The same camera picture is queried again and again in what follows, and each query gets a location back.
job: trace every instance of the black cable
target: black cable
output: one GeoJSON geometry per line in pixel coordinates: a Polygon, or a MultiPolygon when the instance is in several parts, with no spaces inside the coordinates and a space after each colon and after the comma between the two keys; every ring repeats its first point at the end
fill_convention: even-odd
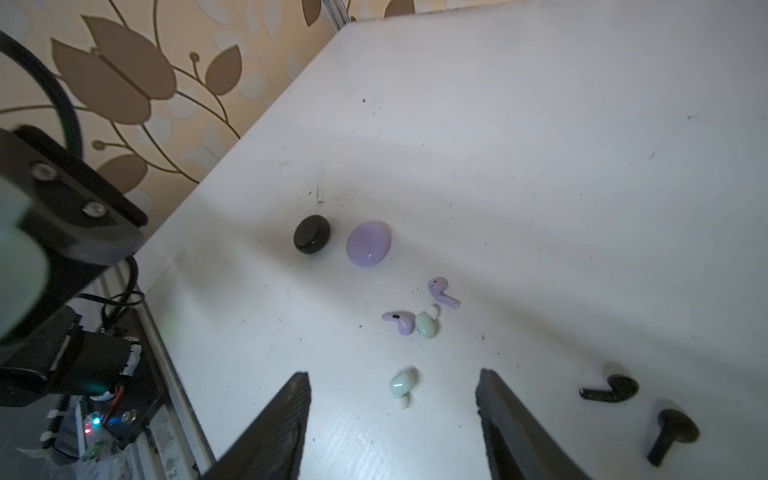
{"type": "Polygon", "coordinates": [[[128,264],[128,282],[125,285],[123,293],[119,293],[111,298],[104,298],[99,295],[91,295],[90,293],[80,293],[79,298],[83,300],[90,300],[91,302],[99,302],[104,305],[101,308],[101,325],[98,331],[104,332],[109,327],[113,326],[118,321],[120,316],[130,306],[136,306],[144,302],[144,294],[139,290],[136,290],[136,283],[139,280],[139,266],[136,264],[136,259],[133,255],[125,257],[125,263],[128,264]],[[138,295],[139,300],[130,301],[131,296],[138,295]],[[107,313],[107,307],[111,306],[112,311],[107,313]]]}
{"type": "MultiPolygon", "coordinates": [[[[139,266],[136,264],[136,259],[133,255],[125,257],[125,263],[128,264],[128,282],[125,284],[125,291],[120,295],[118,302],[127,304],[128,299],[131,298],[131,293],[136,290],[136,282],[139,280],[139,266]]],[[[125,307],[118,306],[112,309],[109,315],[106,315],[107,306],[104,305],[101,308],[101,326],[104,329],[108,329],[115,322],[118,321],[120,315],[125,311],[125,307]]]]}
{"type": "Polygon", "coordinates": [[[119,307],[136,306],[136,305],[140,305],[142,302],[144,302],[144,292],[140,292],[138,290],[133,290],[131,292],[131,295],[132,296],[133,295],[138,295],[139,296],[139,300],[134,300],[132,302],[126,302],[126,303],[123,303],[120,300],[115,300],[116,298],[119,298],[122,295],[123,295],[122,293],[118,293],[115,296],[111,296],[109,298],[104,298],[103,296],[91,295],[90,293],[79,293],[78,294],[78,298],[82,298],[83,300],[90,300],[91,302],[103,303],[104,305],[119,306],[119,307]]]}
{"type": "Polygon", "coordinates": [[[48,96],[58,114],[61,129],[64,131],[64,141],[67,150],[78,160],[82,161],[83,139],[80,133],[78,116],[74,112],[74,107],[67,93],[58,83],[56,77],[24,45],[18,43],[3,31],[0,31],[0,52],[16,62],[18,66],[24,68],[38,82],[38,85],[48,96]]]}

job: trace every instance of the white table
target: white table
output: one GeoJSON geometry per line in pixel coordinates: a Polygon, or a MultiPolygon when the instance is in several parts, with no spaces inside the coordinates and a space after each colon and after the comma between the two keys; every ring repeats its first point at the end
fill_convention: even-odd
{"type": "Polygon", "coordinates": [[[214,454],[295,371],[302,478],[484,478],[495,369],[593,478],[757,478],[768,432],[768,4],[546,0],[345,27],[137,255],[214,454]],[[325,250],[293,247],[322,214],[325,250]],[[383,220],[359,268],[349,232],[383,220]],[[442,275],[436,338],[414,313],[442,275]],[[619,362],[641,385],[586,402],[619,362]],[[412,404],[387,382],[414,366],[412,404]],[[673,401],[699,425],[645,454],[673,401]]]}

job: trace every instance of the metal frame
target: metal frame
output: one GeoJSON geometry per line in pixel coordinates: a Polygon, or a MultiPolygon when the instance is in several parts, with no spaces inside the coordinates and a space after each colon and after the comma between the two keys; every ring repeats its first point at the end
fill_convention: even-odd
{"type": "MultiPolygon", "coordinates": [[[[121,292],[125,288],[125,279],[127,276],[127,273],[123,271],[124,268],[124,263],[120,262],[114,269],[105,272],[104,275],[102,275],[102,277],[104,277],[102,284],[105,284],[109,290],[113,290],[116,293],[121,292]],[[110,276],[114,278],[114,282],[110,281],[110,276]]],[[[165,380],[166,388],[168,390],[168,398],[170,400],[170,405],[168,405],[169,416],[175,420],[174,424],[180,426],[183,434],[179,435],[180,437],[183,436],[183,438],[179,438],[179,440],[181,451],[185,457],[184,459],[189,468],[197,469],[202,475],[216,462],[216,459],[205,439],[203,429],[200,427],[200,423],[194,415],[187,394],[184,391],[184,387],[181,385],[176,369],[170,361],[168,352],[163,345],[163,341],[155,327],[152,315],[147,308],[146,303],[142,303],[137,306],[136,309],[139,313],[141,325],[144,327],[144,331],[147,334],[150,343],[149,347],[155,354],[158,367],[165,380]]]]}
{"type": "Polygon", "coordinates": [[[331,17],[331,23],[336,27],[336,31],[350,22],[349,13],[347,13],[346,5],[343,0],[323,0],[328,13],[331,17]]]}

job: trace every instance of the screw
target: screw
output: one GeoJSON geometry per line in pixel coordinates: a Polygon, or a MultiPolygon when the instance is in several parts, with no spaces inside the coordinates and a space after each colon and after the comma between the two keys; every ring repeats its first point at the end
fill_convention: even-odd
{"type": "Polygon", "coordinates": [[[98,202],[88,202],[83,207],[83,213],[90,218],[102,218],[107,214],[107,208],[98,202]]]}
{"type": "Polygon", "coordinates": [[[136,410],[128,410],[123,414],[121,420],[123,423],[132,423],[136,419],[136,410]]]}
{"type": "Polygon", "coordinates": [[[666,409],[659,413],[661,433],[648,453],[648,461],[657,467],[669,452],[673,442],[693,443],[699,439],[699,427],[679,410],[666,409]]]}
{"type": "Polygon", "coordinates": [[[607,382],[610,390],[580,389],[578,394],[584,400],[619,403],[631,399],[640,390],[640,384],[625,375],[611,375],[607,382]]]}
{"type": "Polygon", "coordinates": [[[56,169],[48,164],[34,164],[32,165],[32,176],[35,180],[41,182],[49,182],[56,178],[56,169]]]}

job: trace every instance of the wireless earbud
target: wireless earbud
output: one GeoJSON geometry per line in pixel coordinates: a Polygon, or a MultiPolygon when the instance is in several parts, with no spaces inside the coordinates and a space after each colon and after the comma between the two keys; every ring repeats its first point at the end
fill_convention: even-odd
{"type": "Polygon", "coordinates": [[[409,335],[413,331],[415,316],[410,312],[391,312],[382,315],[386,322],[397,322],[397,330],[400,335],[409,335]]]}
{"type": "Polygon", "coordinates": [[[626,375],[611,375],[607,381],[611,387],[610,390],[579,389],[578,394],[584,400],[619,403],[631,399],[640,390],[637,380],[626,375]]]}
{"type": "Polygon", "coordinates": [[[427,284],[429,287],[429,292],[432,294],[432,296],[435,297],[435,300],[437,300],[440,303],[444,303],[447,306],[450,306],[451,308],[458,308],[459,305],[461,305],[461,302],[459,302],[457,299],[453,298],[452,296],[445,295],[443,292],[448,289],[448,280],[445,278],[438,276],[436,278],[433,278],[429,281],[427,284]]]}

